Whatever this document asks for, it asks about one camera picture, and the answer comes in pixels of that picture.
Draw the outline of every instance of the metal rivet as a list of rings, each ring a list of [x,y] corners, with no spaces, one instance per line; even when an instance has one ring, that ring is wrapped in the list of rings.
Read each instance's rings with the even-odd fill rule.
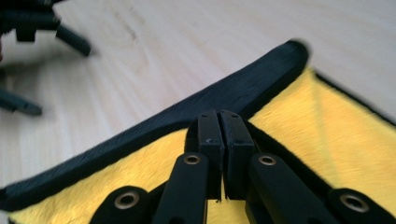
[[[259,162],[264,165],[275,165],[276,164],[276,160],[270,156],[259,157]]]
[[[369,205],[365,201],[354,195],[343,194],[340,196],[340,200],[346,207],[356,212],[365,213],[370,210]]]
[[[184,162],[186,162],[189,165],[195,165],[198,164],[201,161],[201,158],[198,156],[188,156],[184,158]]]
[[[139,194],[136,191],[128,191],[116,198],[114,205],[119,209],[128,209],[139,202]]]

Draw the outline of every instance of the yellow fabric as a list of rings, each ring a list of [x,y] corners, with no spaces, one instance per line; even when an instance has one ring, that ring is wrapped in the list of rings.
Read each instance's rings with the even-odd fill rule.
[[[334,188],[363,192],[396,215],[396,130],[306,69],[249,120]],[[114,189],[150,191],[168,179],[187,130],[168,134],[45,201],[10,213],[17,223],[88,223]],[[209,201],[208,223],[248,223],[244,202]]]

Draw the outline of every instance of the black plastic part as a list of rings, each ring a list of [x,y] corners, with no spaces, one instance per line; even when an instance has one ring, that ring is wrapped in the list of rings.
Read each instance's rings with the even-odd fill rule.
[[[247,191],[245,212],[249,223],[274,223],[257,190],[250,185]]]
[[[343,223],[396,223],[395,217],[364,194],[353,189],[334,189],[328,195],[329,209]]]
[[[18,30],[56,30],[61,21],[52,10],[5,10],[4,23]]]
[[[274,223],[268,212],[254,203],[247,202],[245,212],[250,224],[272,224]]]
[[[198,119],[191,122],[187,129],[184,152],[198,152]]]
[[[224,144],[218,115],[215,110],[198,116],[198,150],[209,159],[207,199],[221,200],[221,172],[224,160]]]
[[[150,191],[148,193],[149,197],[149,215],[150,215],[150,220],[154,218],[155,213],[157,212],[158,209],[158,204],[160,203],[161,197],[163,196],[163,191],[165,190],[166,183],[164,182],[154,190]]]
[[[208,168],[201,153],[179,156],[152,223],[206,223]]]
[[[35,0],[35,3],[42,7],[53,7],[55,1],[53,0]]]
[[[279,157],[269,153],[254,155],[249,176],[274,223],[338,223]]]
[[[64,0],[52,0],[53,4],[60,3],[62,1],[64,1]]]
[[[248,192],[248,163],[255,151],[244,121],[239,115],[221,111],[220,120],[226,142],[224,188],[226,197],[245,200]]]
[[[245,121],[247,129],[257,144],[261,152],[272,153],[282,158],[282,160],[292,168],[293,172],[306,184],[306,186],[319,197],[321,201],[325,201],[327,194],[332,187],[313,172],[306,164],[292,154],[285,146],[277,142],[269,134],[258,129],[253,124]]]
[[[79,51],[82,55],[88,56],[91,53],[91,45],[86,39],[77,35],[64,25],[58,27],[56,37],[61,39],[64,43]]]
[[[149,223],[149,195],[137,187],[122,187],[111,192],[96,210],[91,224]]]
[[[16,110],[21,111],[24,114],[28,115],[41,115],[42,110],[38,105],[31,103],[25,99],[22,99],[20,96],[12,94],[7,91],[3,91],[0,89],[0,107],[14,112]]]
[[[35,42],[35,30],[17,29],[16,34],[19,42]]]

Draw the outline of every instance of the light wood surface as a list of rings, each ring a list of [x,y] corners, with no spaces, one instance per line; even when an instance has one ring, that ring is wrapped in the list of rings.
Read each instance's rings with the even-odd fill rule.
[[[0,187],[96,146],[291,38],[309,45],[310,65],[396,120],[395,1],[71,0],[56,9],[93,53],[80,56],[52,32],[37,33],[33,45],[3,36],[0,88],[39,103],[43,115],[0,110]]]

